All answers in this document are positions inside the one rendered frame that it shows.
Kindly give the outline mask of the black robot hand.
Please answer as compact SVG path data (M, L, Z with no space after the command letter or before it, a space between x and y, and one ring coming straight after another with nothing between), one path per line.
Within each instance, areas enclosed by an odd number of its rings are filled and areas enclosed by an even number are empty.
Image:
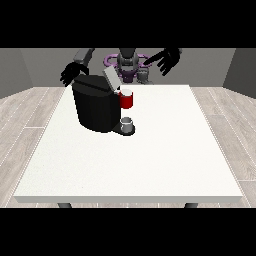
M61 72L60 81L65 85L68 86L72 83L72 81L80 75L80 72L85 73L86 75L89 74L89 68L83 64L79 64L76 62L69 63L65 69Z
M144 62L144 65L158 62L157 66L160 68L160 72L162 73L162 75L165 76L170 72L173 67L178 64L181 54L181 48L164 48L162 51L147 59Z

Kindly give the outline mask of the black coffee machine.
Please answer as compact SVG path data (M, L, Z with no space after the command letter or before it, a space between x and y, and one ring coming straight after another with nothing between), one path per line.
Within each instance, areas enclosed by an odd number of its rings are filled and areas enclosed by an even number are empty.
M79 122L85 128L101 133L116 132L123 136L120 129L121 110L119 87L112 91L107 79L98 75L79 75L74 79L72 91Z

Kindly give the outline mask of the pale grey machine lid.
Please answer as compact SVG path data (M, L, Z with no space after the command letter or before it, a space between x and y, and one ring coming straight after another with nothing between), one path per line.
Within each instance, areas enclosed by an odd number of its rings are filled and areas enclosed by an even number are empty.
M116 91L120 87L121 81L113 66L105 68L103 70L103 75L107 79L107 82L109 83L112 91Z

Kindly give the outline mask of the small grey coffee pod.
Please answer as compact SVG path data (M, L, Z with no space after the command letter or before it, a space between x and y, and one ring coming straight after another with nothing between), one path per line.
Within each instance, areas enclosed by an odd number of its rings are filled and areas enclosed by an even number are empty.
M137 81L141 84L146 84L148 82L149 70L139 69L137 72Z

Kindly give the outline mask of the red pod holder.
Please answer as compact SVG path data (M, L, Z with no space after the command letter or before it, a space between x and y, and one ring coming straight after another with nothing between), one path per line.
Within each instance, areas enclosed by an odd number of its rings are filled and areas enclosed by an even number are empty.
M121 108L129 109L133 106L133 92L130 89L121 89L119 98Z

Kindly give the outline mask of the small grey cup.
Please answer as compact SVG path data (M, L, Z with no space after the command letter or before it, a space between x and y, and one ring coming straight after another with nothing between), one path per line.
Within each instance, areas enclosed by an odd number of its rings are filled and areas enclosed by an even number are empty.
M123 133L130 133L133 131L133 120L130 117L123 117L120 119L120 129Z

